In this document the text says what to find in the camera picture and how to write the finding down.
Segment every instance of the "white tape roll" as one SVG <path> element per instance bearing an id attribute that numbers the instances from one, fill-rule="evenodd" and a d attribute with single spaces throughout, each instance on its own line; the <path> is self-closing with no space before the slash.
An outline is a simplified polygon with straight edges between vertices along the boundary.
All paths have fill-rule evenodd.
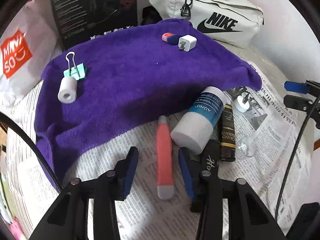
<path id="1" fill-rule="evenodd" d="M 68 76 L 61 80 L 58 99 L 65 104 L 71 104 L 77 97 L 77 81 L 75 78 Z"/>

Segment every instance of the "cardboard box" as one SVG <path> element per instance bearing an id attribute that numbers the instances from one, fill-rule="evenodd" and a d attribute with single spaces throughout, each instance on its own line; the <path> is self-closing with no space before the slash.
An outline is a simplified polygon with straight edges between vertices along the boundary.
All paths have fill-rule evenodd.
<path id="1" fill-rule="evenodd" d="M 65 49 L 138 25 L 137 0 L 50 0 Z"/>

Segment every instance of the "white power adapter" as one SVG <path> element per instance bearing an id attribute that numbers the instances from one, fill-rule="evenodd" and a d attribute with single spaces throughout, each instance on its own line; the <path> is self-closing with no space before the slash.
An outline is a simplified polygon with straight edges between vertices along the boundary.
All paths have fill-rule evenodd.
<path id="1" fill-rule="evenodd" d="M 179 39 L 178 47 L 180 50 L 189 51 L 192 50 L 197 43 L 197 39 L 191 35 L 183 36 Z"/>

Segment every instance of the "screw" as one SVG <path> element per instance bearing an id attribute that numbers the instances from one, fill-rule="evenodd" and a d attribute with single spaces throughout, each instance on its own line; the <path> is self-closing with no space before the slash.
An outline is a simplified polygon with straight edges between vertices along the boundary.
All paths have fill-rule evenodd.
<path id="1" fill-rule="evenodd" d="M 107 177 L 113 177 L 116 175 L 116 172 L 114 170 L 107 171 Z"/>
<path id="2" fill-rule="evenodd" d="M 210 177 L 211 172 L 207 171 L 207 170 L 204 170 L 204 171 L 201 172 L 201 175 L 204 176 L 204 177 Z"/>
<path id="3" fill-rule="evenodd" d="M 240 185 L 244 185 L 244 184 L 247 183 L 244 178 L 239 178 L 239 179 L 237 179 L 237 182 L 238 182 Z"/>
<path id="4" fill-rule="evenodd" d="M 70 183 L 71 183 L 72 185 L 77 185 L 77 184 L 79 184 L 80 182 L 81 182 L 81 180 L 80 180 L 79 178 L 73 178 L 73 179 L 70 180 Z"/>

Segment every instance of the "microfiber cloth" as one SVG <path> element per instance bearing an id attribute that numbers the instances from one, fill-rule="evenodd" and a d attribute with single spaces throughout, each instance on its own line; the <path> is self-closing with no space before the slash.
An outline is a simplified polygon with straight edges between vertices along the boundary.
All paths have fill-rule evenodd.
<path id="1" fill-rule="evenodd" d="M 191 35 L 196 47 L 180 51 L 164 33 Z M 75 52 L 87 77 L 78 81 L 74 103 L 58 101 L 65 59 Z M 120 30 L 76 45 L 44 69 L 36 107 L 36 145 L 62 181 L 85 151 L 160 115 L 190 107 L 201 90 L 249 86 L 261 79 L 250 65 L 181 19 Z"/>

